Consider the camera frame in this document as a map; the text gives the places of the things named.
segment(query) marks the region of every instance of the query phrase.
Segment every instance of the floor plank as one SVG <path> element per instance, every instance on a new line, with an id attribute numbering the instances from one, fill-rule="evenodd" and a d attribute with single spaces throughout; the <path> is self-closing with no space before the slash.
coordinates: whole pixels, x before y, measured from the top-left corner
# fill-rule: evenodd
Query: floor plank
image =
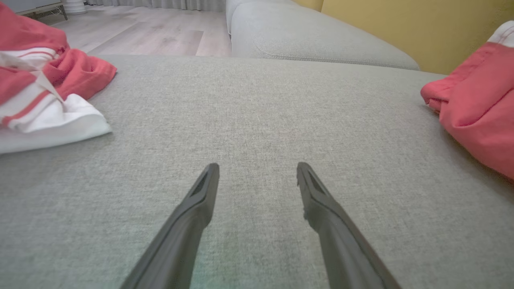
<path id="1" fill-rule="evenodd" d="M 72 48 L 91 55 L 231 55 L 225 14 L 132 6 L 86 6 L 87 13 L 39 21 L 66 32 Z"/>

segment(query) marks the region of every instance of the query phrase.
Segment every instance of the gray curtain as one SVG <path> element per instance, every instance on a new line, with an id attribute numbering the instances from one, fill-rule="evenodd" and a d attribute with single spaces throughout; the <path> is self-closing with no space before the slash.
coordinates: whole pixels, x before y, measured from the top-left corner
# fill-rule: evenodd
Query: gray curtain
<path id="1" fill-rule="evenodd" d="M 152 8 L 174 8 L 182 10 L 225 11 L 225 0 L 87 0 L 91 5 L 144 6 Z"/>

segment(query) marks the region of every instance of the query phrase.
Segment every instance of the ribbed white object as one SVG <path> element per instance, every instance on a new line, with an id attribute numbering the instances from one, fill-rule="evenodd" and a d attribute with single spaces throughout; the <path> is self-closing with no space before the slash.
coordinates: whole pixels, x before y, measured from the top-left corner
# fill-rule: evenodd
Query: ribbed white object
<path id="1" fill-rule="evenodd" d="M 77 15 L 86 13 L 83 0 L 63 0 L 64 10 L 68 15 Z"/>

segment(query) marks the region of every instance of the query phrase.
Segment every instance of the garment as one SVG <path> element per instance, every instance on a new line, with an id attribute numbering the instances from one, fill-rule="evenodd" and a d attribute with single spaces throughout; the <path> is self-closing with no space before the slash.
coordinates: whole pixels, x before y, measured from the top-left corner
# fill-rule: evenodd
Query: garment
<path id="1" fill-rule="evenodd" d="M 514 179 L 514 21 L 421 96 L 475 158 Z"/>
<path id="2" fill-rule="evenodd" d="M 63 31 L 16 15 L 1 2 L 0 27 L 0 153 L 111 131 L 86 99 L 112 80 L 114 66 L 70 49 Z"/>

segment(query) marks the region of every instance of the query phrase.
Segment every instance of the sofa seat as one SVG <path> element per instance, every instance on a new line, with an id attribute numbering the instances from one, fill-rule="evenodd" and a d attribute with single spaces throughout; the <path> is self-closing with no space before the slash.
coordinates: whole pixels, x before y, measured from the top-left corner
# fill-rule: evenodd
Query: sofa seat
<path id="1" fill-rule="evenodd" d="M 513 187 L 440 126 L 430 73 L 269 59 L 102 56 L 113 133 L 0 155 L 0 288 L 119 288 L 220 165 L 191 288 L 329 288 L 308 162 L 403 288 L 514 284 Z"/>
<path id="2" fill-rule="evenodd" d="M 226 7 L 225 7 L 225 13 L 227 15 L 227 29 L 228 29 L 229 34 L 231 34 L 232 15 L 234 14 L 235 9 L 240 4 L 255 2 L 255 1 L 264 2 L 264 3 L 282 3 L 282 4 L 298 5 L 291 0 L 227 0 Z"/>
<path id="3" fill-rule="evenodd" d="M 310 60 L 419 70 L 393 45 L 301 6 L 249 2 L 232 16 L 232 56 Z"/>

